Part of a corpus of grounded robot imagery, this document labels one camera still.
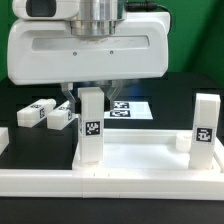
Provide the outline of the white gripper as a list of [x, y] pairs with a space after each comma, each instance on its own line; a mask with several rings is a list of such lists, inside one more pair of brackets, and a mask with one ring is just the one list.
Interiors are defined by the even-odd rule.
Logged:
[[8, 77], [17, 85], [62, 83], [72, 113], [80, 113], [73, 82], [101, 81], [104, 110], [123, 88], [118, 79], [161, 77], [168, 69], [169, 14], [129, 13], [106, 37], [76, 36], [67, 21], [17, 20], [9, 34]]

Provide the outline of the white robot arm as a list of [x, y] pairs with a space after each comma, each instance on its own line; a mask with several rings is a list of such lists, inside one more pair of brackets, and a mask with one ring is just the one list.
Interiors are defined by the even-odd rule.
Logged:
[[17, 85], [59, 83], [69, 108], [75, 82], [161, 77], [171, 16], [129, 0], [13, 0], [7, 69]]

